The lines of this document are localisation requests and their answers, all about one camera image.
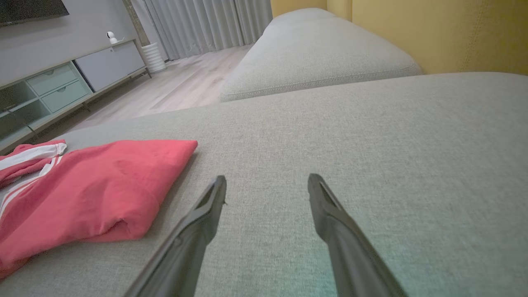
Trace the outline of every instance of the folded clothing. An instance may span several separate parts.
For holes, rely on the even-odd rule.
[[[41,170],[46,164],[51,163],[51,158],[62,155],[65,150],[64,140],[17,146],[11,154],[0,156],[0,188],[16,181],[24,174]]]
[[[0,209],[0,280],[72,242],[143,237],[197,141],[117,141],[55,156]]]

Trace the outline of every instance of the white vase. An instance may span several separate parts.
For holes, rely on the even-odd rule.
[[[145,58],[147,59],[148,71],[156,73],[167,69],[162,55],[159,52],[158,43],[146,45],[142,47]]]

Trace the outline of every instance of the cabinet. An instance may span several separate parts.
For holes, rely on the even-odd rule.
[[[0,154],[142,72],[150,75],[130,40],[0,86]]]
[[[95,92],[145,67],[133,41],[85,55],[75,62]]]

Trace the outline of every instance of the sofa cushion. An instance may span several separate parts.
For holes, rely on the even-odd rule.
[[[221,101],[421,74],[390,42],[319,8],[268,25],[225,82]]]
[[[227,205],[196,296],[336,296],[308,202],[324,177],[409,296],[528,292],[528,77],[454,73],[352,83],[67,133],[69,148],[194,139],[145,238],[34,257],[2,296],[121,297],[217,175]]]

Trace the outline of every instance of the mint green drawer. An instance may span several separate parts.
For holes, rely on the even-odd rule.
[[[37,95],[57,89],[77,79],[69,65],[64,65],[27,80]]]
[[[42,101],[52,113],[64,106],[84,97],[88,92],[84,89],[80,81],[76,81],[42,98]]]

